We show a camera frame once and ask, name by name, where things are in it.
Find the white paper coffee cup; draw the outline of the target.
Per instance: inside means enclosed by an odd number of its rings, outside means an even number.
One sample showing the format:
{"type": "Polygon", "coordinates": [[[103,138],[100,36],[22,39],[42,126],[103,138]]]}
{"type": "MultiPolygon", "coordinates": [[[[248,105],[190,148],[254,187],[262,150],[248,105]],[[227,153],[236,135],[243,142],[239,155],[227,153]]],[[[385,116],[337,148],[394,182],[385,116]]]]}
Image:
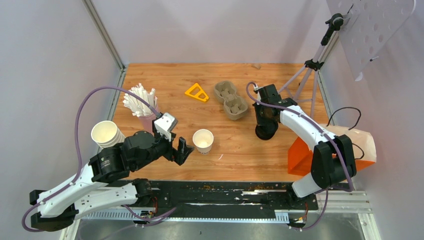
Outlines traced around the white paper coffee cup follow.
{"type": "Polygon", "coordinates": [[[212,149],[214,135],[208,129],[199,129],[193,134],[192,141],[197,151],[203,155],[206,155],[212,149]]]}

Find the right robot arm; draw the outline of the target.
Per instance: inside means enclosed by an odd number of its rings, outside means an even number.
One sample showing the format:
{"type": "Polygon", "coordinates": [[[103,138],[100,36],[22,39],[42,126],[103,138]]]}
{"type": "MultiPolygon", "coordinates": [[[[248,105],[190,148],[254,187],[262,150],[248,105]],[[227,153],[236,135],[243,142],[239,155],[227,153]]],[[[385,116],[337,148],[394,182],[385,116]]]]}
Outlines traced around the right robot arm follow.
{"type": "Polygon", "coordinates": [[[352,177],[357,174],[353,143],[347,135],[336,135],[320,126],[308,116],[292,98],[282,98],[274,84],[259,87],[254,82],[255,97],[247,94],[254,103],[255,134],[261,140],[271,139],[282,124],[292,130],[312,151],[310,172],[292,185],[285,195],[286,204],[298,209],[306,196],[320,193],[347,181],[346,191],[351,192],[352,177]]]}

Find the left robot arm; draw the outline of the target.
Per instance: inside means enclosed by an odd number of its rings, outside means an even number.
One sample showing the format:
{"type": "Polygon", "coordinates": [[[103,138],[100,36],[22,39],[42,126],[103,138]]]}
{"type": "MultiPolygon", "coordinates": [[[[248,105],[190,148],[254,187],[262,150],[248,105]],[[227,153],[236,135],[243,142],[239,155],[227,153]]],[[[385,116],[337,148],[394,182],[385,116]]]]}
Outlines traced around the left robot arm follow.
{"type": "Polygon", "coordinates": [[[106,147],[93,156],[78,178],[71,177],[51,190],[33,190],[30,204],[36,207],[36,213],[30,217],[30,225],[37,232],[55,232],[98,210],[132,204],[149,206],[153,191],[146,178],[137,178],[104,192],[95,191],[127,178],[131,172],[161,157],[180,166],[194,149],[183,137],[174,148],[172,140],[158,133],[138,131],[122,143],[106,147]]]}

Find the stack of black lids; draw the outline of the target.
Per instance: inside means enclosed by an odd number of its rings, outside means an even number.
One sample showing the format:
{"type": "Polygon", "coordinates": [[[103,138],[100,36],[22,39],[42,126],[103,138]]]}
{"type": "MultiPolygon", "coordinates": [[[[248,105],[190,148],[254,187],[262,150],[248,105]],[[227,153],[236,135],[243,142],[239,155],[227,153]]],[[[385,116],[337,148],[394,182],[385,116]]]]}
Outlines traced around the stack of black lids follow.
{"type": "Polygon", "coordinates": [[[270,140],[278,130],[278,124],[271,122],[266,125],[256,125],[255,134],[261,140],[270,140]]]}

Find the cardboard cup carrier stack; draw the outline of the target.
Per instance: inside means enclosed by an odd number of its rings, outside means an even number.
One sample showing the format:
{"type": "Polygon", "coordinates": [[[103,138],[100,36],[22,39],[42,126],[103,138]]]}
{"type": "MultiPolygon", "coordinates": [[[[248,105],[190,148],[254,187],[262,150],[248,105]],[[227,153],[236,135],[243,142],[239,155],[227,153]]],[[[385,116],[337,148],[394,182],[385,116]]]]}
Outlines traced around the cardboard cup carrier stack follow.
{"type": "Polygon", "coordinates": [[[236,121],[248,113],[248,104],[238,95],[236,86],[231,81],[221,81],[214,86],[214,96],[223,104],[226,116],[236,121]]]}

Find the orange and white paper bag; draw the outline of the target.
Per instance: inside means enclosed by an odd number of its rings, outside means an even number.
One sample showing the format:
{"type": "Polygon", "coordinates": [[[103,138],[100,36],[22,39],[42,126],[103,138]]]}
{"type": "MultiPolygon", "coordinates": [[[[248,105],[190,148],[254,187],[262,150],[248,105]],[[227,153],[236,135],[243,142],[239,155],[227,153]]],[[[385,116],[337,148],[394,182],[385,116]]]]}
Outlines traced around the orange and white paper bag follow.
{"type": "MultiPolygon", "coordinates": [[[[366,131],[348,127],[321,124],[326,130],[336,135],[347,135],[353,144],[356,170],[360,171],[377,162],[376,146],[373,136],[366,131]]],[[[297,137],[288,149],[287,172],[291,175],[305,176],[311,171],[313,152],[307,144],[297,137]]]]}

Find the yellow plastic triangle piece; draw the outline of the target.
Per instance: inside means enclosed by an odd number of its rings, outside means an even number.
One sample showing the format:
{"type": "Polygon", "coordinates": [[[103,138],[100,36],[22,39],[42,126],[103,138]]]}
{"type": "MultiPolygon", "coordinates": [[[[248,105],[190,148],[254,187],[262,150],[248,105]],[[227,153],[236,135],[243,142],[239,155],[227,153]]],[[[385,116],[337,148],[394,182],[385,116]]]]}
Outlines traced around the yellow plastic triangle piece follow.
{"type": "Polygon", "coordinates": [[[203,103],[206,103],[210,99],[198,83],[193,84],[189,89],[184,92],[184,94],[203,103]]]}

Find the pink cup of straws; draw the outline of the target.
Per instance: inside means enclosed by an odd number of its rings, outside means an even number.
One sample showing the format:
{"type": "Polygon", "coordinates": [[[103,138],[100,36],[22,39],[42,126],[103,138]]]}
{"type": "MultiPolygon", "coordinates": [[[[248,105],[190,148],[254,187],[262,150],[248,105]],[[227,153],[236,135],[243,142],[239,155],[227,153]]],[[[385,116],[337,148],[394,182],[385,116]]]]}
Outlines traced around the pink cup of straws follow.
{"type": "MultiPolygon", "coordinates": [[[[148,91],[147,88],[143,87],[141,83],[132,87],[129,92],[137,95],[144,102],[146,102],[150,107],[154,108],[157,112],[158,110],[158,98],[156,96],[156,89],[152,88],[148,91]]],[[[123,99],[124,107],[131,110],[132,115],[137,117],[141,122],[143,129],[149,133],[153,133],[153,120],[156,119],[155,113],[142,101],[138,100],[136,97],[125,93],[123,99]]]]}

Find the stack of white paper cups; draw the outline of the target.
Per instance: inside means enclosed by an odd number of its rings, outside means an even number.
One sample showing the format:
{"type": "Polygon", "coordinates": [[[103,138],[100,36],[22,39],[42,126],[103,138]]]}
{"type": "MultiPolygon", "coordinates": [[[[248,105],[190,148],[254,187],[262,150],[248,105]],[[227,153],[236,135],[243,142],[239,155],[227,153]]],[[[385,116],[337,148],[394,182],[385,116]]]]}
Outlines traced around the stack of white paper cups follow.
{"type": "Polygon", "coordinates": [[[98,122],[91,130],[91,139],[102,149],[123,143],[124,134],[118,126],[110,120],[98,122]]]}

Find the white perforated board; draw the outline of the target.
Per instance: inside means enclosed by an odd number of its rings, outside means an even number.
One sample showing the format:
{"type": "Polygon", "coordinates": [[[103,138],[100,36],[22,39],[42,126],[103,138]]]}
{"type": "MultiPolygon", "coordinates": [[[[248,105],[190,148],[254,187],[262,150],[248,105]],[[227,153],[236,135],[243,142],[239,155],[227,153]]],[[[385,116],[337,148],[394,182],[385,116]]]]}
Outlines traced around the white perforated board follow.
{"type": "Polygon", "coordinates": [[[414,12],[416,0],[328,0],[331,14],[346,19],[338,39],[355,80],[414,12]]]}

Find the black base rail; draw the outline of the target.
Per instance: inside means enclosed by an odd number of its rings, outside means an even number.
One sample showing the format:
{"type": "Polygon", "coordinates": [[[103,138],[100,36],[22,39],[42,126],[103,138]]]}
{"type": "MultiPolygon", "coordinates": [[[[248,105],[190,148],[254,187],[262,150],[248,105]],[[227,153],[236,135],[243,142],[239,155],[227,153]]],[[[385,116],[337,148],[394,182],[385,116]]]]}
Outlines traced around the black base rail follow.
{"type": "Polygon", "coordinates": [[[175,209],[170,221],[285,223],[284,213],[319,209],[315,195],[296,198],[290,182],[150,181],[150,200],[130,205],[138,215],[175,209]]]}

